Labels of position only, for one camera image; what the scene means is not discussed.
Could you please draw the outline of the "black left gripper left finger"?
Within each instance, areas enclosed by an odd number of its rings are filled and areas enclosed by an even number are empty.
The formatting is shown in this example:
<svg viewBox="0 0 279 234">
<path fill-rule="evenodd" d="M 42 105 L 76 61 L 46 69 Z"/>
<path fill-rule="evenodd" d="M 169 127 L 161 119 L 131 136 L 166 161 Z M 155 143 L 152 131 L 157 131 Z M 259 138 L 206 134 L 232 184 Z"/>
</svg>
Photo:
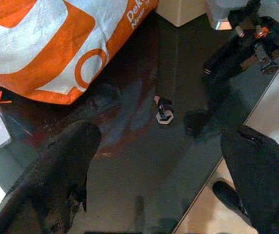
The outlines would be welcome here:
<svg viewBox="0 0 279 234">
<path fill-rule="evenodd" d="M 68 125 L 0 203 L 0 234 L 67 234 L 87 201 L 87 172 L 101 142 L 96 124 Z"/>
</svg>

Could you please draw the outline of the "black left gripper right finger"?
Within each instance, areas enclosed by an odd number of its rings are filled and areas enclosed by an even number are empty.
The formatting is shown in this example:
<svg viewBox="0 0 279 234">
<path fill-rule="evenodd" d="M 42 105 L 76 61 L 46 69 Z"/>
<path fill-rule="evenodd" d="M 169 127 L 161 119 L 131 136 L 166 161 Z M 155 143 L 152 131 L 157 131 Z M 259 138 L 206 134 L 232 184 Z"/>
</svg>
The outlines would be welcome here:
<svg viewBox="0 0 279 234">
<path fill-rule="evenodd" d="M 222 130 L 222 155 L 258 234 L 279 234 L 279 144 L 246 125 Z"/>
</svg>

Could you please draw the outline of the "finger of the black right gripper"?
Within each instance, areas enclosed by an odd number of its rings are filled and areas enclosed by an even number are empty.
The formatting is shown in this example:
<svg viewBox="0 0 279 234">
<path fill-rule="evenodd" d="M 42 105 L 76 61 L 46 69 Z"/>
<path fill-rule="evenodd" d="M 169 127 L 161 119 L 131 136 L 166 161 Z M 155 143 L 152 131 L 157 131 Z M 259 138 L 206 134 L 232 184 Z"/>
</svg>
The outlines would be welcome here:
<svg viewBox="0 0 279 234">
<path fill-rule="evenodd" d="M 250 45 L 231 40 L 220 47 L 203 65 L 202 80 L 228 80 L 244 71 L 242 64 L 254 55 Z"/>
</svg>

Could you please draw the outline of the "orange and white shopping bag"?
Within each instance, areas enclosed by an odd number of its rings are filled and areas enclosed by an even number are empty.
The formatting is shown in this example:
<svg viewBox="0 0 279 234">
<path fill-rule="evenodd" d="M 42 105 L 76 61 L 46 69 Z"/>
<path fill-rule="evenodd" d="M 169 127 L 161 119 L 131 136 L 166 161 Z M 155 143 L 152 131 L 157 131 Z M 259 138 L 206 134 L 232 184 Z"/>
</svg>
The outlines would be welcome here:
<svg viewBox="0 0 279 234">
<path fill-rule="evenodd" d="M 159 0 L 0 0 L 0 87 L 75 102 Z"/>
</svg>

